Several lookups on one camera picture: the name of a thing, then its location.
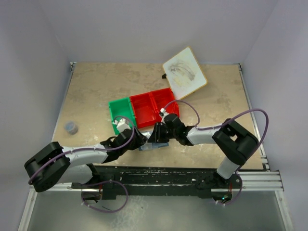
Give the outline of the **blue card holder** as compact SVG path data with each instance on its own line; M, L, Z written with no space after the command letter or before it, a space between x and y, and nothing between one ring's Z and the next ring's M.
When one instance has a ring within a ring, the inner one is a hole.
M147 138L149 138L151 136L151 134L152 134L151 131L142 132L142 135L144 135ZM144 145L139 147L139 151L150 151L150 150L153 150L153 149L158 149L158 148L168 147L168 146L169 146L168 142L165 142L165 143L148 143L148 142L146 142Z

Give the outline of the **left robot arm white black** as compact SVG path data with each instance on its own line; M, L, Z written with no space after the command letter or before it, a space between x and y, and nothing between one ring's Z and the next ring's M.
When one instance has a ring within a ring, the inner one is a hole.
M59 142L49 143L24 167L29 176L29 185L36 192L44 192L58 183L81 183L93 189L99 184L94 164L117 160L127 151L133 151L146 144L149 134L137 128L125 129L93 146L64 147Z

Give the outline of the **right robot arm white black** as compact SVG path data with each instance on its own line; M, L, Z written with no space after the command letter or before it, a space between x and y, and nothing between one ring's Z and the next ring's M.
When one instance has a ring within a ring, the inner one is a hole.
M256 136L234 120L227 119L224 124L214 127L197 128L185 125L176 114L168 114L162 122L156 123L148 142L167 143L171 139L184 146L216 144L220 148L225 158L214 176L214 183L219 188L226 188L231 183L231 176L259 146Z

